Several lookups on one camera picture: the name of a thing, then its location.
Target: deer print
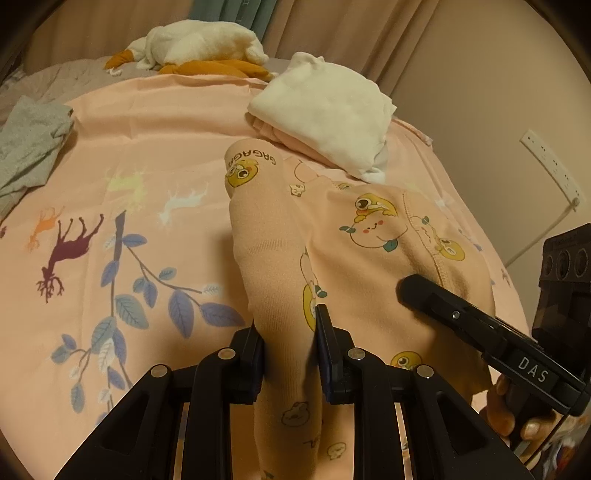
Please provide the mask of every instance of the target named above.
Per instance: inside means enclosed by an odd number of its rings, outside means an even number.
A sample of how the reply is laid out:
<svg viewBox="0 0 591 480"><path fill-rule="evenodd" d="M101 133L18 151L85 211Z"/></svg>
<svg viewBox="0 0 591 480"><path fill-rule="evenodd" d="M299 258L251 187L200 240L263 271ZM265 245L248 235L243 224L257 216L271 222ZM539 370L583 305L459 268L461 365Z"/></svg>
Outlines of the deer print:
<svg viewBox="0 0 591 480"><path fill-rule="evenodd" d="M208 186L206 185L205 190L201 193L195 193L195 191L192 190L186 197L178 197L176 194L171 196L168 194L170 198L164 205L164 210L158 214L162 225L168 225L170 222L170 214L173 210L201 205L201 200L203 200L203 197L207 194L207 187Z"/></svg>
<svg viewBox="0 0 591 480"><path fill-rule="evenodd" d="M117 174L111 179L107 179L107 192L127 192L131 191L127 199L126 209L130 212L136 212L144 206L146 189L144 187L144 172L136 172L133 175L121 176Z"/></svg>
<svg viewBox="0 0 591 480"><path fill-rule="evenodd" d="M64 207L61 208L60 213L56 213L56 210L53 207L48 208L45 211L41 211L41 213L39 214L39 220L37 221L37 226L33 230L33 234L29 237L27 250L32 252L36 248L39 248L39 240L37 240L37 235L39 235L41 232L47 232L48 230L52 230L56 225L56 220L63 213L63 211Z"/></svg>
<svg viewBox="0 0 591 480"><path fill-rule="evenodd" d="M57 221L58 231L56 246L53 247L47 266L41 267L41 272L43 273L43 280L37 282L37 291L41 292L41 296L45 295L45 303L47 303L49 299L53 296L53 291L55 289L54 282L57 282L57 284L60 287L57 292L58 295L61 295L62 292L65 290L64 285L60 280L60 277L58 277L54 273L56 263L61 262L62 260L73 260L75 258L80 258L82 255L88 252L90 239L93 236L95 236L96 233L99 231L99 228L102 225L104 219L105 217L101 213L98 225L96 225L93 231L91 231L88 235L85 236L86 225L84 223L83 218L79 217L78 220L82 224L82 232L75 240L66 240L66 237L70 232L70 228L72 228L72 223L74 222L74 219L70 218L70 225L68 225L68 228L63 236L61 234L61 221Z"/></svg>

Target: hand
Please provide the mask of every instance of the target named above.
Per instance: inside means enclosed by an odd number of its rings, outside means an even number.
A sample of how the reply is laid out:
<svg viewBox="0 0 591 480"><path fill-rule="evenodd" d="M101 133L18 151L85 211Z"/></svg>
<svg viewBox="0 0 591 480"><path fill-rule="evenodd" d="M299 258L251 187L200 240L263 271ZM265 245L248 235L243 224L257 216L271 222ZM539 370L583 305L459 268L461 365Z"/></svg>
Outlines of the hand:
<svg viewBox="0 0 591 480"><path fill-rule="evenodd" d="M515 428L515 416L507 409L507 405L505 404L504 395L507 393L507 390L509 390L509 379L501 375L496 385L486 393L486 407L480 411L480 415L501 436L503 441L509 445L507 437ZM530 445L519 457L522 462L525 462L535 452L550 434L559 419L560 416L553 411L548 417L531 419L523 425L521 438L529 441ZM528 468L535 467L539 459L540 454L528 464Z"/></svg>

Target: blue leaf print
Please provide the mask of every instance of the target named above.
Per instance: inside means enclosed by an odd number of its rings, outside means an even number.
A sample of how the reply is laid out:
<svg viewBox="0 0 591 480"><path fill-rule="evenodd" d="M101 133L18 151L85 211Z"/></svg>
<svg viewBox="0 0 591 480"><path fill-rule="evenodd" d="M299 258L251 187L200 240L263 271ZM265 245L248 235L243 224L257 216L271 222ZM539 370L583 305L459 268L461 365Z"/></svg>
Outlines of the blue leaf print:
<svg viewBox="0 0 591 480"><path fill-rule="evenodd" d="M146 305L151 309L156 305L156 299L158 298L158 289L153 282L148 281L144 287L144 300Z"/></svg>
<svg viewBox="0 0 591 480"><path fill-rule="evenodd" d="M175 290L168 301L168 314L183 338L193 333L195 310L189 296L182 290Z"/></svg>
<svg viewBox="0 0 591 480"><path fill-rule="evenodd" d="M144 291L144 287L146 285L146 279L144 277L136 278L134 281L134 292L140 293Z"/></svg>
<svg viewBox="0 0 591 480"><path fill-rule="evenodd" d="M98 354L100 352L100 347L103 346L103 343L113 336L115 326L115 317L106 317L99 322L92 332L92 340L90 341L91 353Z"/></svg>
<svg viewBox="0 0 591 480"><path fill-rule="evenodd" d="M121 241L126 247L139 247L140 245L145 245L148 243L148 240L143 235L138 233L128 233L125 235Z"/></svg>
<svg viewBox="0 0 591 480"><path fill-rule="evenodd" d="M384 250L386 250L386 252L391 252L393 250L396 250L397 246L398 246L398 240L394 239L394 240L388 240L386 243L384 243L382 248Z"/></svg>
<svg viewBox="0 0 591 480"><path fill-rule="evenodd" d="M119 388L120 390L125 390L125 382L117 370L107 367L107 378L109 379L111 385Z"/></svg>
<svg viewBox="0 0 591 480"><path fill-rule="evenodd" d="M70 358L70 351L65 345L60 345L51 354L51 360L55 364L62 364Z"/></svg>
<svg viewBox="0 0 591 480"><path fill-rule="evenodd" d="M70 391L70 405L76 413L84 410L84 389L80 382L75 383Z"/></svg>
<svg viewBox="0 0 591 480"><path fill-rule="evenodd" d="M144 309L134 296L126 293L116 295L115 309L117 310L117 315L119 315L121 320L127 323L127 325L141 330L145 330L149 327Z"/></svg>
<svg viewBox="0 0 591 480"><path fill-rule="evenodd" d="M67 333L63 333L61 339L68 350L76 350L76 341Z"/></svg>
<svg viewBox="0 0 591 480"><path fill-rule="evenodd" d="M106 416L107 416L107 412L104 411L103 413L101 413L99 415L99 418L96 419L96 424L98 425L100 422L102 422Z"/></svg>
<svg viewBox="0 0 591 480"><path fill-rule="evenodd" d="M158 274L160 280L172 280L177 275L177 269L173 267L166 267Z"/></svg>
<svg viewBox="0 0 591 480"><path fill-rule="evenodd" d="M105 269L103 270L103 274L100 276L100 286L106 287L109 283L111 283L117 272L119 271L119 260L111 260L109 263L105 265Z"/></svg>
<svg viewBox="0 0 591 480"><path fill-rule="evenodd" d="M115 356L119 359L121 365L125 365L127 360L127 344L125 343L123 333L118 328L113 332L113 344L115 345Z"/></svg>
<svg viewBox="0 0 591 480"><path fill-rule="evenodd" d="M244 325L242 316L228 305L208 302L201 305L201 315L209 325L216 327L233 327Z"/></svg>

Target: grey cloth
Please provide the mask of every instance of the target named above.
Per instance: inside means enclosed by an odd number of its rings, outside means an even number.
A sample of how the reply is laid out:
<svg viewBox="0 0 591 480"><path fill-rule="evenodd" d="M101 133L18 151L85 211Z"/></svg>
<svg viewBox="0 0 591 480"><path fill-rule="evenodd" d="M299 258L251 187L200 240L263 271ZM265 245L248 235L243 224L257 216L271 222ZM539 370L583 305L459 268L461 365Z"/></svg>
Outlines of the grey cloth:
<svg viewBox="0 0 591 480"><path fill-rule="evenodd" d="M0 131L0 222L29 188L45 185L72 130L72 108L22 96Z"/></svg>

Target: beige wall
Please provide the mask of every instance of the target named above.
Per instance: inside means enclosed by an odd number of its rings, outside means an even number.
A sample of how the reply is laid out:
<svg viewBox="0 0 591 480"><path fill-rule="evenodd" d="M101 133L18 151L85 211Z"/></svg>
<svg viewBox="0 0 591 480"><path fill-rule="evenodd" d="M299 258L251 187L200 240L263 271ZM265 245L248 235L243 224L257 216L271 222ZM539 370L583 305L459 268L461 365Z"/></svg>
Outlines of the beige wall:
<svg viewBox="0 0 591 480"><path fill-rule="evenodd" d="M392 95L397 115L434 138L458 192L506 261L568 205L519 143L531 128L591 201L591 84L524 0L441 0ZM591 203L551 235L591 221ZM542 242L509 269L528 320Z"/></svg>

